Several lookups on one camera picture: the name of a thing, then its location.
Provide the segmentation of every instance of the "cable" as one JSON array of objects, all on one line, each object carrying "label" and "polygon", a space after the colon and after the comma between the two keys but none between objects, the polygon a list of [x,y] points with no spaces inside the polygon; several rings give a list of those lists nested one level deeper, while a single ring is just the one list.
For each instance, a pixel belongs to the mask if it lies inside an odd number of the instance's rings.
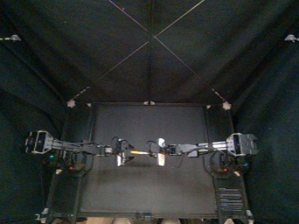
[{"label": "cable", "polygon": [[209,176],[212,177],[211,175],[211,172],[207,170],[207,167],[205,167],[205,159],[204,159],[204,156],[201,157],[201,165],[203,165],[203,169],[204,171],[209,174]]},{"label": "cable", "polygon": [[171,166],[172,169],[179,169],[183,166],[183,159],[184,159],[184,155],[181,155],[181,160],[177,166]]}]

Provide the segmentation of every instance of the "black fabric wall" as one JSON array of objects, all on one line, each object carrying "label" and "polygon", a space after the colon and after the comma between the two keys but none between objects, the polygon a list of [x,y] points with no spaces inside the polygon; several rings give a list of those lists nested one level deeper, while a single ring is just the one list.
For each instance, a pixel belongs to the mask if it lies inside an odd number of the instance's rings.
[{"label": "black fabric wall", "polygon": [[[4,20],[1,36],[12,29]],[[0,42],[0,56],[0,223],[33,223],[48,187],[44,157],[21,153],[24,138],[30,130],[60,137],[66,109],[30,49]]]},{"label": "black fabric wall", "polygon": [[281,41],[252,74],[235,101],[239,132],[259,138],[247,174],[249,205],[268,223],[299,221],[299,44]]}]

